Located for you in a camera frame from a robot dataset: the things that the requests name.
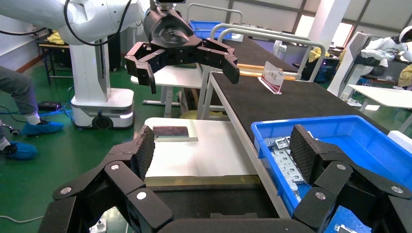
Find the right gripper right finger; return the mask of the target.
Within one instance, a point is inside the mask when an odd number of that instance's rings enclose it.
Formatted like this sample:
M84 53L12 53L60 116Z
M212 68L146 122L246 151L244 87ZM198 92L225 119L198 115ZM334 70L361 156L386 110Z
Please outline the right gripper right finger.
M357 165L337 145L315 140L297 124L290 150L311 186L293 212L316 233L323 232L339 207L350 210L374 233L412 230L412 193L401 184Z

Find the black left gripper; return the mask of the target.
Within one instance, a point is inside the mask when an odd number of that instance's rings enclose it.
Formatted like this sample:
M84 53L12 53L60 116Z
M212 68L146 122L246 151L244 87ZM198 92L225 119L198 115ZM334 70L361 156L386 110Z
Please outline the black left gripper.
M200 63L221 69L237 84L240 69L234 48L211 38L200 39L175 10L152 9L144 19L148 42L137 42L126 54L127 73L156 94L154 74L169 65Z

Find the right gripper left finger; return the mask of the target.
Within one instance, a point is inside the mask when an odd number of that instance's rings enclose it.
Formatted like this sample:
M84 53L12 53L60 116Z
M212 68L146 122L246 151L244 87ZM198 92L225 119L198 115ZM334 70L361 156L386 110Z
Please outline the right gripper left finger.
M39 232L87 233L111 208L137 233L156 233L172 222L172 210L144 182L154 149L146 125L136 139L113 146L95 168L54 191Z

